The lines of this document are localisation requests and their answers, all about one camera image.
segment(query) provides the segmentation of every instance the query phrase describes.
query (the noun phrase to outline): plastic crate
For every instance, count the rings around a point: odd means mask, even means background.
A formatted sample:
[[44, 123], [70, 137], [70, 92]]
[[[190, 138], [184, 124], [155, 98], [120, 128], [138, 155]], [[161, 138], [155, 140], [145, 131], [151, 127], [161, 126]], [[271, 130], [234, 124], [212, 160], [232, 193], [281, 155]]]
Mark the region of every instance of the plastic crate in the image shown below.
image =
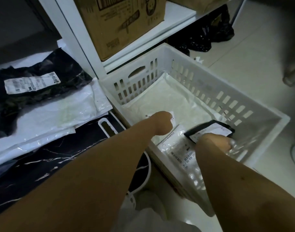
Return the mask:
[[[254, 166], [290, 120], [165, 43], [108, 74], [99, 83], [124, 121], [133, 125], [121, 105], [142, 93], [164, 71], [227, 118], [227, 124], [236, 129], [234, 139], [240, 147], [232, 155], [248, 167]], [[194, 189], [187, 176], [180, 174], [178, 167], [152, 142], [147, 152], [181, 196], [197, 203], [208, 216], [214, 215], [206, 191]]]

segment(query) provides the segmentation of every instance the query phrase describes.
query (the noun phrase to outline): person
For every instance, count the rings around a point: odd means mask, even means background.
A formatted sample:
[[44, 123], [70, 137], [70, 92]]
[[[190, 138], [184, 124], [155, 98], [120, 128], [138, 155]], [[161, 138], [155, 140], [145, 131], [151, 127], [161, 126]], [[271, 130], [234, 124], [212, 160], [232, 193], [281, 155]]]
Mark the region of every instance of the person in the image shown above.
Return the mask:
[[[153, 136], [171, 131], [171, 118], [168, 112], [155, 113], [90, 148], [0, 214], [0, 231], [110, 231], [143, 151]], [[295, 231], [295, 198], [225, 155], [230, 148], [227, 137], [214, 134], [203, 135], [196, 145], [196, 160], [223, 231]]]

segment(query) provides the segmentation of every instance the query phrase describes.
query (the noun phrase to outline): cardboard box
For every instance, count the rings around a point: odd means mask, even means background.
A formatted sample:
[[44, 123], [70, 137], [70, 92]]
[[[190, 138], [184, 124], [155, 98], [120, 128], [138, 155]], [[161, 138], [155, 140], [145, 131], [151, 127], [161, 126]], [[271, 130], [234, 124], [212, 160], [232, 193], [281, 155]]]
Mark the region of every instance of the cardboard box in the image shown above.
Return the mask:
[[102, 61], [164, 20], [166, 0], [74, 0]]
[[226, 4], [229, 0], [169, 0], [179, 5], [197, 11], [198, 14], [205, 14]]

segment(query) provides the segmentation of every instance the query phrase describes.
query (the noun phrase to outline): black marble table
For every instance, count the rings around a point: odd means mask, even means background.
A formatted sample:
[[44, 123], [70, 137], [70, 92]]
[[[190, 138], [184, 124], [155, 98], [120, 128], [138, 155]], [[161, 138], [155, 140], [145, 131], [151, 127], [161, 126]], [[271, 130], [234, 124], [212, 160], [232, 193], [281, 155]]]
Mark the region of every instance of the black marble table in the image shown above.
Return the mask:
[[[102, 117], [113, 125], [117, 132], [124, 128], [109, 113]], [[17, 162], [0, 177], [0, 213], [40, 185], [60, 168], [78, 155], [85, 152], [108, 137], [100, 128], [96, 119], [76, 129], [75, 134], [55, 140], [35, 152], [16, 158]], [[148, 175], [148, 160], [143, 154], [129, 191], [139, 187]]]

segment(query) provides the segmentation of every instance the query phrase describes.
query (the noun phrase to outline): black garbage bag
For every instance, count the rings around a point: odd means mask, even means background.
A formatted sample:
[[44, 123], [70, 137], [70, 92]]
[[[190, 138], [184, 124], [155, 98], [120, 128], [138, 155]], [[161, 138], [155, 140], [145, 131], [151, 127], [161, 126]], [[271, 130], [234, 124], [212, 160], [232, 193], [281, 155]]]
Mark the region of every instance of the black garbage bag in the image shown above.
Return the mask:
[[207, 52], [211, 42], [228, 41], [234, 35], [228, 7], [223, 5], [169, 37], [168, 43], [183, 53], [187, 49]]
[[209, 14], [211, 42], [228, 41], [235, 35], [230, 24], [230, 15], [227, 5], [223, 5]]
[[80, 89], [92, 78], [61, 48], [31, 67], [0, 70], [0, 138], [16, 127], [19, 111], [27, 105]]

